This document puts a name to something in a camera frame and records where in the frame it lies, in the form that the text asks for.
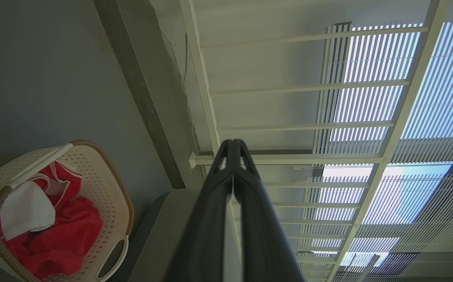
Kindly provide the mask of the grey fabric sofa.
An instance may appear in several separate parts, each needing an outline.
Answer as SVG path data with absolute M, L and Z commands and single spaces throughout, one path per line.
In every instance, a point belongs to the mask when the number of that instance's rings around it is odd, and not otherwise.
M 167 269 L 200 191 L 173 189 L 159 196 L 128 240 L 126 256 L 108 282 L 167 282 Z M 240 249 L 225 219 L 223 282 L 243 282 Z

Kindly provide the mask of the cream perforated laundry basket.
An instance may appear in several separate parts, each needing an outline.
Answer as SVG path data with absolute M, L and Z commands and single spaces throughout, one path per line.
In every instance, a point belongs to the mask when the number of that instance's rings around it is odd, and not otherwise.
M 103 222 L 93 247 L 73 274 L 37 279 L 15 258 L 0 236 L 0 268 L 22 282 L 106 282 L 121 267 L 129 249 L 133 206 L 112 161 L 95 143 L 76 140 L 27 152 L 0 167 L 0 208 L 12 189 L 53 161 L 83 173 L 79 195 L 91 200 Z

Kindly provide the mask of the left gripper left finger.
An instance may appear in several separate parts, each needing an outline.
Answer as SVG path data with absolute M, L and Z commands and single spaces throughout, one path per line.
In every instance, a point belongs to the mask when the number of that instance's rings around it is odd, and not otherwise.
M 167 282 L 223 282 L 226 205 L 233 191 L 232 140 L 223 141 L 167 269 Z

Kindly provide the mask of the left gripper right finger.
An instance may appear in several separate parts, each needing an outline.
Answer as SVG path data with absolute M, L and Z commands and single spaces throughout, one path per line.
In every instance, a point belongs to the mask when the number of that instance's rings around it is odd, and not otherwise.
M 243 282 L 304 282 L 244 141 L 234 139 L 233 192 L 241 209 Z

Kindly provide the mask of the white metal railing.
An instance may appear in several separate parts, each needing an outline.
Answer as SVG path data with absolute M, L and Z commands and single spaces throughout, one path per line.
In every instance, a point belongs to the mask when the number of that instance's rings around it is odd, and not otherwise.
M 179 0 L 184 20 L 186 34 L 190 37 L 190 50 L 194 69 L 198 71 L 197 81 L 199 85 L 200 98 L 206 123 L 213 149 L 212 155 L 191 156 L 191 167 L 196 165 L 210 165 L 217 155 L 220 148 L 220 138 L 216 125 L 213 102 L 209 92 L 209 84 L 203 52 L 200 45 L 199 29 L 195 14 L 193 0 Z M 371 127 L 373 125 L 387 127 L 386 135 L 381 143 L 381 147 L 376 154 L 299 154 L 299 155 L 256 155 L 254 163 L 257 165 L 310 165 L 310 164 L 360 164 L 372 163 L 374 165 L 368 182 L 359 204 L 355 205 L 355 214 L 351 221 L 351 227 L 346 236 L 342 236 L 339 257 L 334 260 L 334 267 L 325 282 L 331 282 L 336 274 L 339 263 L 345 253 L 349 250 L 353 238 L 357 233 L 358 226 L 366 215 L 366 210 L 371 205 L 373 195 L 379 187 L 380 179 L 393 157 L 403 129 L 407 123 L 408 114 L 412 109 L 414 100 L 418 94 L 422 78 L 427 70 L 431 54 L 435 48 L 439 33 L 444 23 L 451 0 L 431 0 L 424 25 L 422 27 L 410 27 L 408 31 L 420 33 L 419 40 L 414 52 L 408 78 L 405 81 L 403 92 L 395 106 L 394 116 L 390 122 L 367 121 L 364 123 L 351 123 L 351 126 Z

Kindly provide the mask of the white slatted window blinds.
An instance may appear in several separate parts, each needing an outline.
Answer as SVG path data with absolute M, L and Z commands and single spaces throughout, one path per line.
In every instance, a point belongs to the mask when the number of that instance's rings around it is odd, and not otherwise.
M 406 80 L 421 32 L 325 39 L 323 83 Z M 407 86 L 321 90 L 314 153 L 378 153 Z M 332 282 L 453 282 L 453 21 L 437 43 L 393 155 Z

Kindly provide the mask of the red and white garment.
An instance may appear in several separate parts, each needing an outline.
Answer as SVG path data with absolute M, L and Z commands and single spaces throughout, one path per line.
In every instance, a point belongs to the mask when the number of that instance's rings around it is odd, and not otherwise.
M 55 211 L 53 226 L 9 241 L 3 237 L 6 248 L 39 280 L 79 271 L 103 226 L 99 211 L 84 197 L 71 199 Z M 3 236 L 1 223 L 0 235 Z

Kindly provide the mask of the red garment with white trim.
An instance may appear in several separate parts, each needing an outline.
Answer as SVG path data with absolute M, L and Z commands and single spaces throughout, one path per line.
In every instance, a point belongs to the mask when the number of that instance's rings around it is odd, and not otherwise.
M 78 195 L 82 178 L 82 173 L 56 160 L 27 181 L 37 184 L 57 210 Z

